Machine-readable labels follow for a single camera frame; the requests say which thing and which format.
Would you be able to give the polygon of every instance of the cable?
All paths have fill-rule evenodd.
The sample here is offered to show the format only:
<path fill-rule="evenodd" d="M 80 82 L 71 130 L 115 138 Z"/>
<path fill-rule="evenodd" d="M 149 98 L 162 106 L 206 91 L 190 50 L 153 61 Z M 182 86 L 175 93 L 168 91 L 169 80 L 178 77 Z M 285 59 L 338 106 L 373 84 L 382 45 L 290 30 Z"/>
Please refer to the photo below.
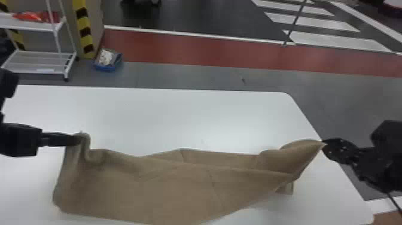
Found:
<path fill-rule="evenodd" d="M 402 216 L 402 209 L 401 209 L 401 207 L 399 207 L 399 205 L 398 205 L 398 203 L 395 201 L 395 199 L 391 196 L 390 193 L 387 193 L 386 195 L 389 197 L 389 199 L 391 200 L 391 202 L 393 202 L 393 204 L 395 205 L 395 207 L 397 207 L 399 214 L 401 214 L 401 216 Z"/>

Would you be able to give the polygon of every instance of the floor marking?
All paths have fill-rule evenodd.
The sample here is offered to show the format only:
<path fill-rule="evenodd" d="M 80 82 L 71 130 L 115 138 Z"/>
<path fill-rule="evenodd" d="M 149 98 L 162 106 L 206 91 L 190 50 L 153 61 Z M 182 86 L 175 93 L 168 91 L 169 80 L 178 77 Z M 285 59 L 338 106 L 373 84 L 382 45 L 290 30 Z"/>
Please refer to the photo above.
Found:
<path fill-rule="evenodd" d="M 341 10 L 363 20 L 367 24 L 372 25 L 379 31 L 382 31 L 383 33 L 387 34 L 388 36 L 392 37 L 393 39 L 396 39 L 400 43 L 402 43 L 402 34 L 399 34 L 397 31 L 377 22 L 376 20 L 364 15 L 363 13 L 343 4 L 340 2 L 330 2 L 331 4 L 335 5 L 336 7 L 340 8 Z"/>
<path fill-rule="evenodd" d="M 154 33 L 154 34 L 171 34 L 171 35 L 177 35 L 177 36 L 198 37 L 198 38 L 215 38 L 215 39 L 227 39 L 227 40 L 234 40 L 234 41 L 283 44 L 283 41 L 269 40 L 269 39 L 239 38 L 239 37 L 231 37 L 231 36 L 224 36 L 224 35 L 197 34 L 197 33 L 180 32 L 180 31 L 163 31 L 163 30 L 155 30 L 155 29 L 130 28 L 130 27 L 125 27 L 125 26 L 114 26 L 114 25 L 105 25 L 105 29 L 120 30 L 120 31 L 136 31 L 136 32 L 143 32 L 143 33 Z"/>
<path fill-rule="evenodd" d="M 278 8 L 280 10 L 290 10 L 290 11 L 299 11 L 300 5 L 293 5 L 287 3 L 279 3 L 279 2 L 270 2 L 270 1 L 263 1 L 263 0 L 252 0 L 255 5 L 259 7 L 267 7 L 267 8 Z M 313 13 L 313 14 L 321 14 L 326 16 L 333 16 L 332 13 L 328 12 L 323 8 L 317 7 L 310 7 L 304 6 L 303 8 L 304 13 Z"/>
<path fill-rule="evenodd" d="M 384 45 L 372 39 L 348 38 L 333 35 L 312 34 L 293 31 L 290 38 L 296 44 L 318 45 L 323 47 L 337 47 L 368 51 L 382 51 L 391 53 L 392 51 Z"/>
<path fill-rule="evenodd" d="M 292 24 L 295 16 L 278 14 L 278 13 L 265 13 L 272 21 L 276 23 L 286 23 Z M 358 29 L 354 28 L 353 26 L 349 25 L 345 22 L 340 22 L 336 20 L 323 20 L 323 19 L 314 19 L 308 17 L 299 17 L 297 20 L 296 25 L 303 25 L 303 26 L 313 26 L 316 28 L 328 28 L 328 29 L 336 29 L 336 30 L 344 30 L 344 31 L 354 31 L 359 32 Z"/>

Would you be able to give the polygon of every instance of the white shelf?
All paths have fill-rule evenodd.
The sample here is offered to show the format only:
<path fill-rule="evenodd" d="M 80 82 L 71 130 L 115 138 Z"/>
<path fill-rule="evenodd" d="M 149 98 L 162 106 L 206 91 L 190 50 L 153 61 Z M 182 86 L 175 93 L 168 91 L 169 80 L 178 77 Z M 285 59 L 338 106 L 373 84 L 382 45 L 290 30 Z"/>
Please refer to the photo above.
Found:
<path fill-rule="evenodd" d="M 63 16 L 59 23 L 54 23 L 54 31 L 58 32 L 65 22 L 66 17 Z M 11 13 L 0 13 L 0 28 L 23 31 L 53 32 L 51 23 L 22 21 L 14 18 Z"/>
<path fill-rule="evenodd" d="M 27 74 L 64 74 L 69 72 L 76 55 L 16 50 L 1 68 Z"/>

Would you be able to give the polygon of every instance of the white table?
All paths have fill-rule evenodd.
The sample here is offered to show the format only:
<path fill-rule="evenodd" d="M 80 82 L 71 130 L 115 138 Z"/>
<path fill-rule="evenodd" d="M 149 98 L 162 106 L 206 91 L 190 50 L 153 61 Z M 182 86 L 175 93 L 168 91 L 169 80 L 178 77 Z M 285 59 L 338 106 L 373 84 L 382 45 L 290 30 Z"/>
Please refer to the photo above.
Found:
<path fill-rule="evenodd" d="M 259 153 L 318 134 L 293 99 L 279 92 L 20 86 L 6 122 L 91 134 L 93 148 L 146 155 L 175 148 Z M 130 224 L 67 215 L 51 202 L 63 149 L 36 157 L 0 156 L 1 224 Z M 211 224 L 370 224 L 373 214 L 337 163 L 320 153 L 292 196 L 274 194 Z"/>

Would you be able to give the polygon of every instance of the red floor stripe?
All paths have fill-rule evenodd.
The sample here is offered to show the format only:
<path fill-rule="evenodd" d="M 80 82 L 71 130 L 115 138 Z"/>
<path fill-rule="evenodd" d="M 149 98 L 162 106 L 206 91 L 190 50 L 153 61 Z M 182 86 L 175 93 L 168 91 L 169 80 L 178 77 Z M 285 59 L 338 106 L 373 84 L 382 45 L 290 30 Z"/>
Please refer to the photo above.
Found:
<path fill-rule="evenodd" d="M 336 48 L 105 30 L 102 45 L 128 62 L 283 69 L 402 77 L 402 56 Z"/>

